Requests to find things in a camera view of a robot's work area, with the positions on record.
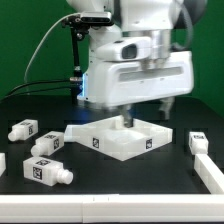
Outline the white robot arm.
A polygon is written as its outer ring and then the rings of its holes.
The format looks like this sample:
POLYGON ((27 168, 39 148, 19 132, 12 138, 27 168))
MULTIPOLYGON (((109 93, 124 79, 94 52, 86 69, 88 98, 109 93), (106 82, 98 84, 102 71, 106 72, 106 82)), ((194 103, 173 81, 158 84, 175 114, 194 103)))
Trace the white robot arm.
POLYGON ((131 127, 129 106, 159 99, 168 118, 174 98, 193 89, 189 48, 208 0, 67 2, 90 27, 89 66, 78 101, 118 109, 131 127))

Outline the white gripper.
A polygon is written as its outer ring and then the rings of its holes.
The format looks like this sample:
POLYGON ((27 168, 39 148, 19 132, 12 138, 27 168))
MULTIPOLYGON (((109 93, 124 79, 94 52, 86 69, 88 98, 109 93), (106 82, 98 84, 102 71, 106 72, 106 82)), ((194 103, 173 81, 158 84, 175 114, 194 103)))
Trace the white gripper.
POLYGON ((148 100, 161 99, 159 111, 165 120, 170 118, 173 96, 190 93, 193 89, 192 54, 174 52, 161 65, 134 62, 101 62, 88 73, 85 84, 86 98, 102 107, 121 106, 124 126, 133 126, 130 106, 148 100))

